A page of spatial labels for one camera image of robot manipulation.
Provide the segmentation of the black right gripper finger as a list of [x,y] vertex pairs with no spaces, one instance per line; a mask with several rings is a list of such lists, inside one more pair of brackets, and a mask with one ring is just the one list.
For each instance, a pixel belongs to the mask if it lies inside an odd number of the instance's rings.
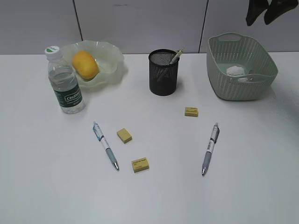
[[267,0],[249,0],[249,7],[246,16],[247,26],[251,26],[258,16],[270,7]]
[[282,14],[296,8],[298,4],[298,0],[273,0],[264,15],[265,24],[270,24]]

